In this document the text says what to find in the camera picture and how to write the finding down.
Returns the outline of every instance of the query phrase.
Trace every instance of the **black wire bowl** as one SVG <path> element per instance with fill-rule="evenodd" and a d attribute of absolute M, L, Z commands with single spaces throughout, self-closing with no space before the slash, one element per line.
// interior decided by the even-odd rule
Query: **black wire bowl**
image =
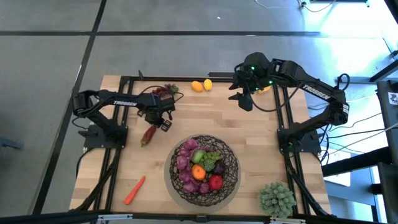
<path fill-rule="evenodd" d="M 203 207 L 216 205 L 217 203 L 222 202 L 229 194 L 232 193 L 236 183 L 238 182 L 238 160 L 235 157 L 232 149 L 220 139 L 209 135 L 195 136 L 191 139 L 198 141 L 198 144 L 201 147 L 210 147 L 213 148 L 215 151 L 220 152 L 221 160 L 226 166 L 226 170 L 224 171 L 223 175 L 221 175 L 223 178 L 223 186 L 221 189 L 211 190 L 207 194 L 201 194 L 200 192 L 188 193 L 183 189 L 184 183 L 180 180 L 178 176 L 180 171 L 177 170 L 177 157 L 180 149 L 183 147 L 184 142 L 175 148 L 174 153 L 171 157 L 171 164 L 169 169 L 171 183 L 173 185 L 173 188 L 178 192 L 181 198 L 185 199 L 189 203 Z M 207 172 L 206 177 L 202 182 L 208 182 L 210 177 L 211 172 Z"/>

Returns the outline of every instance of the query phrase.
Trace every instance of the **carrot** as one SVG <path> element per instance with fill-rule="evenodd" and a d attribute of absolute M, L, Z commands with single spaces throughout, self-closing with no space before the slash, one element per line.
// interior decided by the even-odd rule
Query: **carrot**
<path fill-rule="evenodd" d="M 152 125 L 150 128 L 148 128 L 148 130 L 144 133 L 141 139 L 141 147 L 149 144 L 150 140 L 156 132 L 156 129 L 157 127 L 155 125 Z"/>
<path fill-rule="evenodd" d="M 140 181 L 137 183 L 137 185 L 131 190 L 131 192 L 129 193 L 129 195 L 127 195 L 127 197 L 123 200 L 123 203 L 124 203 L 124 204 L 129 205 L 129 204 L 132 202 L 134 196 L 136 196 L 138 190 L 141 188 L 141 186 L 142 186 L 142 184 L 144 183 L 144 181 L 145 181 L 145 176 L 142 176 L 142 177 L 141 177 L 141 180 L 140 180 Z"/>

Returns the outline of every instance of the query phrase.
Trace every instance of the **orange carrot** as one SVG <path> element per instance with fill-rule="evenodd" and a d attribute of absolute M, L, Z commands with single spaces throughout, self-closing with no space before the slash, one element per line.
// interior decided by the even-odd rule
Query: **orange carrot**
<path fill-rule="evenodd" d="M 126 205 L 129 205 L 131 201 L 133 200 L 134 196 L 136 196 L 138 190 L 141 188 L 142 184 L 145 181 L 145 176 L 141 177 L 141 180 L 138 182 L 138 184 L 134 187 L 134 189 L 129 193 L 129 195 L 123 200 L 123 203 Z"/>

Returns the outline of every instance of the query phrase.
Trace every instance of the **fruit bowl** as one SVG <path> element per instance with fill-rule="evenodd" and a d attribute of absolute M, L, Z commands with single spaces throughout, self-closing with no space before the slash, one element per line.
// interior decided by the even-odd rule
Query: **fruit bowl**
<path fill-rule="evenodd" d="M 219 190 L 211 190 L 206 194 L 201 194 L 199 191 L 187 192 L 183 189 L 184 183 L 178 176 L 180 171 L 177 169 L 177 157 L 179 156 L 179 152 L 183 147 L 184 142 L 175 147 L 171 157 L 169 169 L 171 184 L 179 196 L 191 204 L 202 207 L 216 205 L 217 203 L 222 202 L 233 192 L 236 183 L 238 182 L 238 160 L 235 157 L 232 149 L 224 141 L 218 138 L 209 135 L 200 135 L 192 137 L 192 139 L 198 142 L 199 147 L 210 147 L 220 153 L 221 161 L 226 166 L 225 171 L 221 175 L 223 178 L 223 186 Z M 212 175 L 213 174 L 211 172 L 207 172 L 203 182 L 208 182 Z"/>

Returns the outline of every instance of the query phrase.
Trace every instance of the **fake plant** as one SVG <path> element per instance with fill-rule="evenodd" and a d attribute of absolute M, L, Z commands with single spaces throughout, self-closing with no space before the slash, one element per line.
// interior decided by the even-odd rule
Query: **fake plant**
<path fill-rule="evenodd" d="M 259 192 L 260 208 L 269 216 L 287 218 L 292 214 L 292 207 L 296 205 L 293 192 L 284 187 L 281 182 L 266 185 Z"/>

